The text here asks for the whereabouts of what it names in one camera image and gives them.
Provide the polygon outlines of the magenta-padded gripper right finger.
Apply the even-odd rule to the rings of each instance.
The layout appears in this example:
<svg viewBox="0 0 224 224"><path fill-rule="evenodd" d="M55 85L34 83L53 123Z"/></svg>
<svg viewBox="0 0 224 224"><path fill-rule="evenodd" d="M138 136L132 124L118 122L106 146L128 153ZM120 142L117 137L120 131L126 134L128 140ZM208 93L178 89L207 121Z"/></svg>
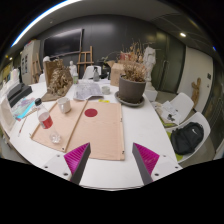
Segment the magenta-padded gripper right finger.
<svg viewBox="0 0 224 224"><path fill-rule="evenodd" d="M182 169L182 167L168 155L159 155L137 143L133 144L132 153L144 185Z"/></svg>

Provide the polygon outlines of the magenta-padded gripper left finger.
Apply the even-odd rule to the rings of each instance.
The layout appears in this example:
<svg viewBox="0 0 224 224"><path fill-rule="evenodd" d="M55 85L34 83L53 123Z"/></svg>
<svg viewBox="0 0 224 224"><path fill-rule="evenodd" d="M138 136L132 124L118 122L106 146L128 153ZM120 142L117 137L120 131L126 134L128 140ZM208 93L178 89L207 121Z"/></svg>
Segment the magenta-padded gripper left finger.
<svg viewBox="0 0 224 224"><path fill-rule="evenodd" d="M78 185L81 181L90 153L90 144L86 143L64 155L57 154L45 163L42 168Z"/></svg>

